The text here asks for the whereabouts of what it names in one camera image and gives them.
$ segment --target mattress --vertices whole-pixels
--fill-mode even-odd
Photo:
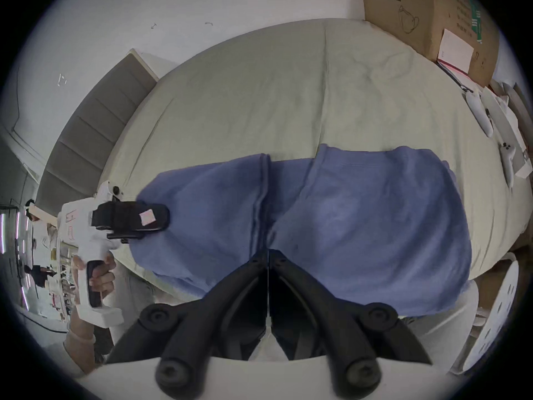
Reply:
[[[427,148],[457,177],[472,242],[470,278],[489,270],[525,230],[529,179],[507,187],[495,138],[434,63],[365,21],[281,24],[218,44],[163,77],[132,116],[102,175],[124,199],[171,169],[251,154],[314,157]],[[133,261],[124,265],[166,292]]]

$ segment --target finger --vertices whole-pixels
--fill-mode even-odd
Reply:
[[[82,258],[78,257],[77,255],[74,255],[72,257],[72,265],[77,269],[77,270],[83,270],[85,269],[85,263],[82,261]]]
[[[94,270],[93,274],[90,275],[91,278],[98,278],[103,276],[105,273],[109,272],[109,265],[106,263],[103,263],[102,265],[98,265]]]
[[[115,286],[113,283],[111,283],[111,289],[106,290],[105,292],[101,292],[102,299],[109,295],[113,290],[115,290]]]
[[[113,282],[104,283],[104,284],[101,284],[99,286],[92,286],[91,287],[91,290],[93,292],[110,292],[113,289],[115,289],[115,286],[114,286]]]
[[[109,252],[105,258],[103,259],[103,261],[109,265],[109,269],[112,270],[114,269],[116,266],[117,266],[117,263],[115,262],[115,257],[113,256],[113,254],[111,252]]]
[[[91,278],[89,280],[90,286],[101,286],[104,283],[112,282],[115,279],[115,274],[111,272],[105,273],[103,276],[97,278]]]

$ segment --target white wall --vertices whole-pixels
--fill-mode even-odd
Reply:
[[[362,19],[363,1],[57,0],[25,44],[3,90],[0,134],[40,175],[76,107],[131,48],[162,76],[231,37],[327,17]]]
[[[511,47],[511,44],[507,41],[505,36],[500,33],[499,40],[499,50],[498,50],[498,61],[496,62],[496,68],[494,69],[494,74],[492,78],[499,83],[507,83],[511,86],[514,86],[515,83],[518,83],[518,86],[524,94],[524,98],[528,111],[531,111],[533,108],[533,100],[531,99],[531,91],[529,89],[529,84],[524,74],[514,50]]]

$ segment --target green label on box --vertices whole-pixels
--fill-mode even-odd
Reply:
[[[474,0],[470,0],[470,7],[472,8],[472,31],[477,35],[477,42],[481,41],[481,11],[477,8]]]

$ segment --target white vr controller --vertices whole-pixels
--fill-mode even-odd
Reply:
[[[500,156],[502,157],[503,173],[505,174],[505,180],[507,186],[513,188],[514,183],[514,171],[513,171],[513,157],[516,152],[514,145],[503,143],[500,147]]]
[[[109,181],[106,181],[98,189],[96,197],[65,203],[57,217],[58,237],[61,241],[76,246],[77,255],[86,264],[84,270],[78,271],[80,304],[76,306],[76,310],[82,320],[101,328],[124,322],[122,311],[103,305],[100,292],[93,292],[89,286],[92,271],[103,264],[103,259],[110,250],[121,246],[120,239],[107,238],[110,231],[97,230],[91,225],[93,211],[100,204],[113,200],[113,196]]]
[[[468,104],[470,111],[476,118],[480,127],[485,132],[487,137],[491,138],[494,133],[494,128],[487,114],[487,110],[481,102],[481,97],[479,96],[479,91],[475,90],[474,92],[466,92],[466,103]]]

